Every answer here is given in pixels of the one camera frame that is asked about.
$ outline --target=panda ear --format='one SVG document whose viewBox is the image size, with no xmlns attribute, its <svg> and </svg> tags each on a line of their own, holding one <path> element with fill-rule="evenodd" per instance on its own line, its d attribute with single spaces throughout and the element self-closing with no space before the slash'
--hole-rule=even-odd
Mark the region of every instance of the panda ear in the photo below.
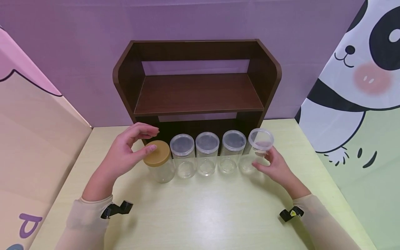
<svg viewBox="0 0 400 250">
<path fill-rule="evenodd" d="M 368 0 L 365 0 L 346 32 L 351 31 L 355 26 L 357 26 L 357 24 L 364 17 L 365 12 L 367 11 L 367 7 L 368 7 Z"/>
</svg>

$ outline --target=pink cheek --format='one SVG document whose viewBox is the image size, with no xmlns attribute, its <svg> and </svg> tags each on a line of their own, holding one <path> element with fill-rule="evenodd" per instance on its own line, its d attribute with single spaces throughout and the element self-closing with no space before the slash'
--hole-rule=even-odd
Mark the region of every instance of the pink cheek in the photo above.
<svg viewBox="0 0 400 250">
<path fill-rule="evenodd" d="M 379 68 L 373 62 L 358 66 L 353 74 L 356 87 L 371 96 L 385 93 L 392 85 L 392 75 L 389 71 Z"/>
</svg>

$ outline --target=clear plastic jar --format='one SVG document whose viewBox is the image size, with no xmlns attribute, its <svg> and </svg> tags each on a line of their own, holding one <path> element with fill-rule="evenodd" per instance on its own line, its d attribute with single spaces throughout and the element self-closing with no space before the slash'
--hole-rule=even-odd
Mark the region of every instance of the clear plastic jar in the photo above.
<svg viewBox="0 0 400 250">
<path fill-rule="evenodd" d="M 211 132 L 203 132 L 196 137 L 196 156 L 198 172 L 210 176 L 215 172 L 220 139 Z"/>
<path fill-rule="evenodd" d="M 188 134 L 179 134 L 170 142 L 176 174 L 181 178 L 190 178 L 196 173 L 196 153 L 194 140 Z"/>
<path fill-rule="evenodd" d="M 170 147 L 163 141 L 152 141 L 148 145 L 156 145 L 157 149 L 144 158 L 144 163 L 156 182 L 167 183 L 175 176 L 175 166 L 171 158 Z"/>
<path fill-rule="evenodd" d="M 220 170 L 224 173 L 233 172 L 239 163 L 243 149 L 246 146 L 246 137 L 237 130 L 229 130 L 222 137 L 222 148 L 219 160 Z"/>
<path fill-rule="evenodd" d="M 245 173 L 251 173 L 255 170 L 252 165 L 256 161 L 263 165 L 269 165 L 264 158 L 265 154 L 274 144 L 274 137 L 271 132 L 263 128 L 253 129 L 248 137 L 248 142 L 239 161 L 241 170 Z"/>
</svg>

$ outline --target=hand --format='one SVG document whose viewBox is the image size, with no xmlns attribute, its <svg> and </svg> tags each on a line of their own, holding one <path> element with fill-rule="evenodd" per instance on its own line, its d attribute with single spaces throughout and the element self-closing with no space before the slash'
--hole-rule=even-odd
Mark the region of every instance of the hand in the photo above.
<svg viewBox="0 0 400 250">
<path fill-rule="evenodd" d="M 137 122 L 119 134 L 90 178 L 82 198 L 86 201 L 99 201 L 111 196 L 117 178 L 157 148 L 156 145 L 149 145 L 133 152 L 132 145 L 139 139 L 150 139 L 158 133 L 158 128 Z"/>
<path fill-rule="evenodd" d="M 133 124 L 115 138 L 99 168 L 115 178 L 127 173 L 157 148 L 156 145 L 149 145 L 133 152 L 132 145 L 139 139 L 150 139 L 158 133 L 159 129 L 151 125 Z"/>
<path fill-rule="evenodd" d="M 269 166 L 258 162 L 253 162 L 252 165 L 284 187 L 293 200 L 311 194 L 309 189 L 293 174 L 275 147 L 272 147 L 264 158 L 270 162 Z"/>
</svg>

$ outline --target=shelf board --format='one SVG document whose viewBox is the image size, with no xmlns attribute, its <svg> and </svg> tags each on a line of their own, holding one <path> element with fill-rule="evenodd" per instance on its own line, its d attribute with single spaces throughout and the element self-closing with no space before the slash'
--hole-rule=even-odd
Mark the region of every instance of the shelf board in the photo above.
<svg viewBox="0 0 400 250">
<path fill-rule="evenodd" d="M 135 116 L 263 111 L 248 75 L 146 76 Z"/>
</svg>

